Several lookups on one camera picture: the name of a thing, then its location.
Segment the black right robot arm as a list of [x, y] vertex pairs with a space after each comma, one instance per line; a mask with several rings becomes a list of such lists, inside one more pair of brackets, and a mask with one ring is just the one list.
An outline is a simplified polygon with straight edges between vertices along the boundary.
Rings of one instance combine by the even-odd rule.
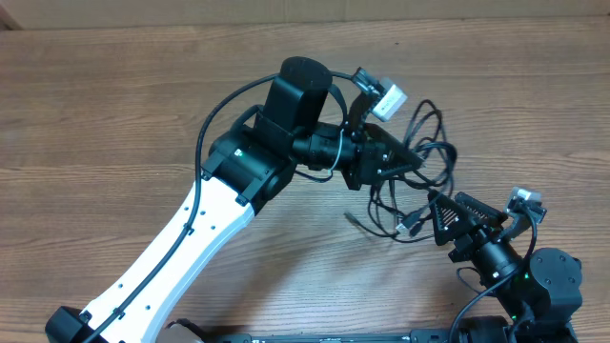
[[505, 316], [467, 317], [465, 305], [447, 331], [450, 342], [574, 342], [571, 317], [582, 304], [580, 261], [555, 248], [537, 248], [547, 214], [538, 192], [512, 189], [503, 210], [460, 192], [428, 195], [437, 245], [453, 243], [448, 256], [469, 262], [483, 291]]

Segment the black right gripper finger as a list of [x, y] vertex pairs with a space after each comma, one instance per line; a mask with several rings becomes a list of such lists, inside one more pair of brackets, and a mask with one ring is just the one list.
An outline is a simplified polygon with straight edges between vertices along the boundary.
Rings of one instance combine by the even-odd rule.
[[508, 215], [500, 210], [497, 210], [487, 204], [482, 203], [476, 198], [468, 195], [465, 192], [459, 192], [455, 196], [455, 201], [475, 216], [477, 216], [483, 223], [491, 227], [499, 227], [504, 221], [508, 219]]
[[428, 200], [438, 246], [469, 233], [479, 224], [478, 218], [470, 210], [441, 192], [429, 191]]

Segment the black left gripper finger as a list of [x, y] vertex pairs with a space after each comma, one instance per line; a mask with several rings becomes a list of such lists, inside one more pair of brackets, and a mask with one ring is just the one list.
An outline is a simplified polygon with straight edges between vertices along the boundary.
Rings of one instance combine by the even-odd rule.
[[366, 124], [367, 142], [381, 149], [381, 154], [387, 155], [386, 162], [392, 167], [420, 167], [423, 158], [411, 151], [401, 141], [392, 136], [377, 124]]
[[419, 169], [418, 163], [410, 164], [390, 164], [390, 163], [379, 163], [376, 169], [376, 177], [379, 179], [389, 179], [394, 176], [404, 174], [406, 172], [412, 172]]

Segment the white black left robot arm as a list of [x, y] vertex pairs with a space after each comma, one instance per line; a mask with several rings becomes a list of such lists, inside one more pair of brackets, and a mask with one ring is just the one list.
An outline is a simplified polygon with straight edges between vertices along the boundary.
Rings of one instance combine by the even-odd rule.
[[347, 186], [417, 170], [421, 158], [386, 132], [406, 102], [390, 79], [350, 77], [359, 94], [337, 125], [319, 119], [341, 98], [335, 74], [301, 56], [267, 77], [266, 101], [242, 113], [209, 148], [195, 151], [195, 179], [181, 209], [145, 251], [84, 309], [63, 306], [49, 319], [51, 342], [153, 342], [173, 308], [214, 255], [293, 179], [298, 166], [340, 172]]

